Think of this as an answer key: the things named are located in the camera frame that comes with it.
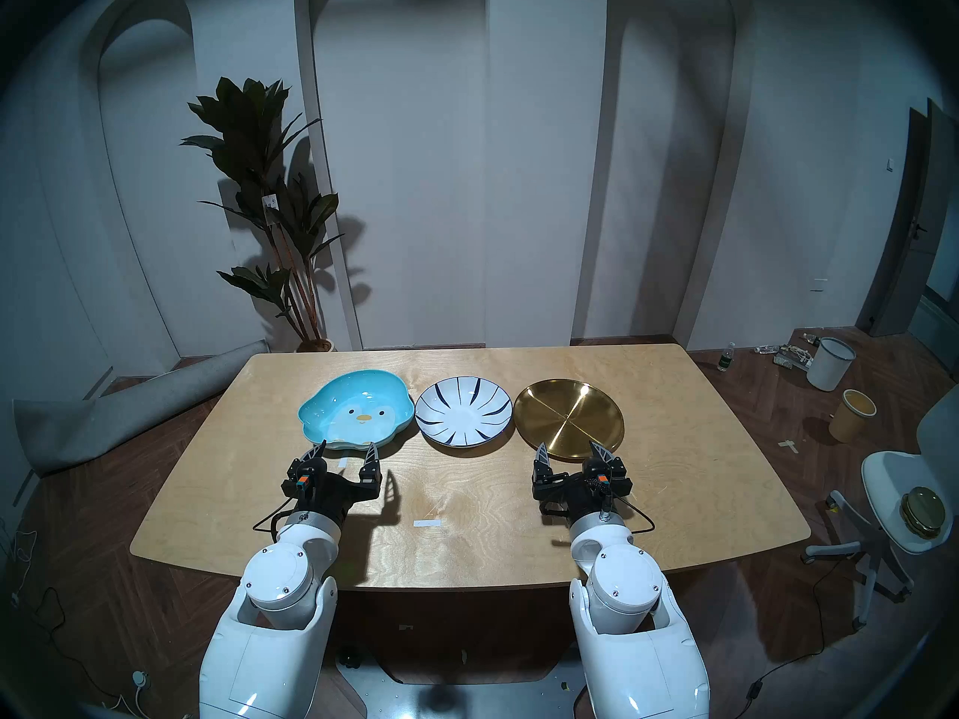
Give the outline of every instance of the wooden table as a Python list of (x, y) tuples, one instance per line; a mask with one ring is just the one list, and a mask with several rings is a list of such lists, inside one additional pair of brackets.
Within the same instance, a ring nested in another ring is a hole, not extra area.
[[(622, 410), (617, 454), (630, 501), (656, 522), (637, 537), (663, 570), (693, 568), (805, 539), (810, 529), (772, 467), (678, 345), (411, 350), (253, 356), (203, 423), (130, 551), (239, 577), (269, 543), (251, 529), (283, 501), (280, 481), (310, 448), (300, 404), (360, 368), (400, 376), (415, 400), (437, 380), (482, 376), (514, 400), (538, 380), (584, 380)], [(337, 471), (342, 453), (328, 454)], [(470, 450), (442, 449), (409, 427), (380, 449), (384, 489), (353, 506), (331, 573), (342, 588), (503, 588), (569, 582), (578, 569), (560, 519), (530, 489), (535, 452), (512, 423)], [(345, 473), (357, 478), (361, 454)], [(553, 471), (578, 466), (553, 461)], [(617, 502), (627, 525), (642, 519)], [(439, 526), (413, 521), (439, 519)]]

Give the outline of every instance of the paper cup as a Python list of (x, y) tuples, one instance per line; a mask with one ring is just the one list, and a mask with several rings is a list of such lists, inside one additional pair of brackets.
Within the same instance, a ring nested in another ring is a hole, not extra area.
[(840, 443), (849, 443), (866, 424), (866, 420), (875, 417), (873, 400), (856, 389), (846, 389), (842, 393), (842, 402), (829, 423), (829, 435)]

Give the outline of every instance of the chair leg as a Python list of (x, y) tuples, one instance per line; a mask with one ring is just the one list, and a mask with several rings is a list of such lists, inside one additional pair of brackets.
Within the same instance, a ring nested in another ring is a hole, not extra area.
[(843, 554), (849, 556), (850, 554), (856, 554), (860, 551), (862, 551), (861, 541), (848, 541), (846, 544), (835, 544), (834, 546), (807, 546), (805, 548), (803, 562), (805, 564), (812, 564), (816, 557), (819, 556), (839, 556)]
[(829, 496), (826, 498), (826, 505), (830, 507), (837, 507), (842, 512), (846, 514), (850, 521), (853, 522), (853, 525), (856, 526), (856, 530), (859, 531), (863, 536), (867, 538), (876, 538), (877, 536), (882, 535), (882, 532), (879, 531), (873, 524), (867, 521), (864, 517), (859, 514), (859, 511), (856, 508), (852, 507), (848, 500), (844, 498), (836, 490), (832, 490), (829, 493)]
[(902, 563), (899, 561), (899, 557), (896, 556), (896, 551), (893, 550), (890, 544), (886, 544), (886, 549), (882, 552), (882, 559), (885, 561), (890, 572), (896, 575), (899, 582), (902, 582), (902, 589), (897, 593), (898, 598), (896, 600), (897, 603), (901, 603), (906, 600), (909, 594), (912, 594), (912, 589), (916, 583), (914, 583), (912, 578), (906, 573), (906, 570), (902, 567)]
[(875, 576), (880, 571), (882, 557), (878, 552), (870, 552), (869, 555), (869, 573), (866, 575), (865, 591), (862, 594), (862, 603), (859, 605), (859, 613), (853, 619), (853, 630), (859, 631), (866, 625), (869, 618), (869, 606), (873, 602), (873, 590), (875, 589)]

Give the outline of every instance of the white striped plate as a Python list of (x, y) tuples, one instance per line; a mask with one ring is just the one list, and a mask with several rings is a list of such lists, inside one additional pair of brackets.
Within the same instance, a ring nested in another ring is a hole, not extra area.
[(434, 383), (416, 400), (416, 422), (430, 440), (471, 448), (492, 440), (509, 425), (513, 403), (491, 380), (455, 376)]

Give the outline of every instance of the gold lid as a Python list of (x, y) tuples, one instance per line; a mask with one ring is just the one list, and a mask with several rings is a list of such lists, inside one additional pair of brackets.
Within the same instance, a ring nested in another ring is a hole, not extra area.
[(946, 522), (943, 501), (928, 487), (914, 487), (902, 496), (899, 506), (906, 527), (923, 539), (934, 539)]

